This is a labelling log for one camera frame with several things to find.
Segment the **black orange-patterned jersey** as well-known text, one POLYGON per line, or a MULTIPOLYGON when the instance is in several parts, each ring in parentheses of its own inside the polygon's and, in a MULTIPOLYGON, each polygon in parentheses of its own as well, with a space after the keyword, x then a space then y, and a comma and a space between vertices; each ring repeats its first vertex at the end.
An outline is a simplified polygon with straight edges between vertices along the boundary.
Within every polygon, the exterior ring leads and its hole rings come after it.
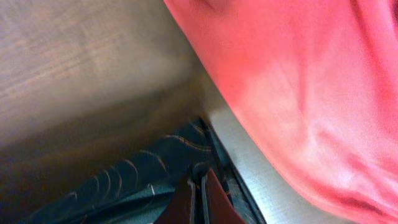
POLYGON ((201 179, 212 169, 246 223, 264 223, 213 127, 198 119, 101 171, 25 223, 154 223, 181 179, 195 184, 195 222, 205 223, 201 179))

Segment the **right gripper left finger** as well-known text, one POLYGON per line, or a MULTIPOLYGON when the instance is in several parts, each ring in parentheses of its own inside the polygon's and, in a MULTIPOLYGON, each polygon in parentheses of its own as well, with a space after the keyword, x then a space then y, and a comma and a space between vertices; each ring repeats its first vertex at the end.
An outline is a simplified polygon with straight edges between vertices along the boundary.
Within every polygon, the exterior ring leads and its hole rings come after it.
POLYGON ((191 179, 181 179, 170 203, 154 224, 194 224, 195 184, 191 179))

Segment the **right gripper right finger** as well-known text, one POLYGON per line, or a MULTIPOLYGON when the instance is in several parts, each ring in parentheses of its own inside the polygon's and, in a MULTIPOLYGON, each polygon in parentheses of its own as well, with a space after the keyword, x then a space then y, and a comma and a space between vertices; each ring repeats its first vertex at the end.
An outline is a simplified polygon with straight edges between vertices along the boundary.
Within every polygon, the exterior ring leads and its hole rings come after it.
POLYGON ((212 169, 201 179, 201 197, 205 224, 246 224, 232 206, 212 169))

